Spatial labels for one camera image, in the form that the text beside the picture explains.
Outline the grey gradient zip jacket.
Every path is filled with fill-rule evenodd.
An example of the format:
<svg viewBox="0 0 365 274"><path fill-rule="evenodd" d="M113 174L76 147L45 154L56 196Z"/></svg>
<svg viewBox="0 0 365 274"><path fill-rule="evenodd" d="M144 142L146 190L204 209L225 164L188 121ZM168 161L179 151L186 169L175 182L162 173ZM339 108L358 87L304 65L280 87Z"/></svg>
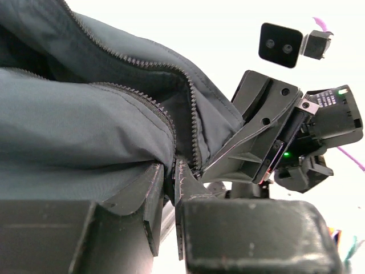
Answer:
<svg viewBox="0 0 365 274"><path fill-rule="evenodd" d="M1 2L1 198L100 202L175 155L200 172L242 126L190 60L63 1Z"/></svg>

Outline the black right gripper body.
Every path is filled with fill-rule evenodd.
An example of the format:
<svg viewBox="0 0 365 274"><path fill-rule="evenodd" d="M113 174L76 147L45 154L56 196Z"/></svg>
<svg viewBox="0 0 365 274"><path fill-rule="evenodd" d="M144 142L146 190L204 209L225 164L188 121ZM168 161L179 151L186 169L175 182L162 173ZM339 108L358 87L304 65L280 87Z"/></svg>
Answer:
<svg viewBox="0 0 365 274"><path fill-rule="evenodd" d="M324 154L329 148L363 137L363 121L348 85L309 91L304 99L319 106L296 134L274 170L274 181L290 191L305 193L333 176Z"/></svg>

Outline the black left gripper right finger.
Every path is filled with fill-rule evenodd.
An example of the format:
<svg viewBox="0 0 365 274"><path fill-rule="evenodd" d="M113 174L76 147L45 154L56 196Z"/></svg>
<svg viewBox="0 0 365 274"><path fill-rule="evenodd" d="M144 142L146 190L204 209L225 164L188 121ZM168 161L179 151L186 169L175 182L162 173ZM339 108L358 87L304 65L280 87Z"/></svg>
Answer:
<svg viewBox="0 0 365 274"><path fill-rule="evenodd" d="M342 273L320 212L298 200L219 199L175 165L179 258L187 273Z"/></svg>

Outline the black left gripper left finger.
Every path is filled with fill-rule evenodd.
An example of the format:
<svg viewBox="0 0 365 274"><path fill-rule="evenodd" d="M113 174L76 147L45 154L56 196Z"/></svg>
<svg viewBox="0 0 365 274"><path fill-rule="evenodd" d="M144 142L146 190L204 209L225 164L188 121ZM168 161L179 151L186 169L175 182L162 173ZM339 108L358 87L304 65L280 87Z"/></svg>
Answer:
<svg viewBox="0 0 365 274"><path fill-rule="evenodd" d="M164 167L152 163L110 199L2 200L2 273L151 273Z"/></svg>

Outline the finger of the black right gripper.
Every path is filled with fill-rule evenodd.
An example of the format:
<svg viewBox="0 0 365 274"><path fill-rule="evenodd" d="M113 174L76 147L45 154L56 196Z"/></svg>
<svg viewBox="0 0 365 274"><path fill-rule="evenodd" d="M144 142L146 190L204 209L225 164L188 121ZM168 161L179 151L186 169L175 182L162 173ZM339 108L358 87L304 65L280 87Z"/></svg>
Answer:
<svg viewBox="0 0 365 274"><path fill-rule="evenodd" d="M303 111L296 108L302 92L299 87L253 70L244 72L231 100L235 125L265 126L279 118L289 125L303 122Z"/></svg>
<svg viewBox="0 0 365 274"><path fill-rule="evenodd" d="M201 181L261 182L284 148L279 135L289 117L256 115L205 166Z"/></svg>

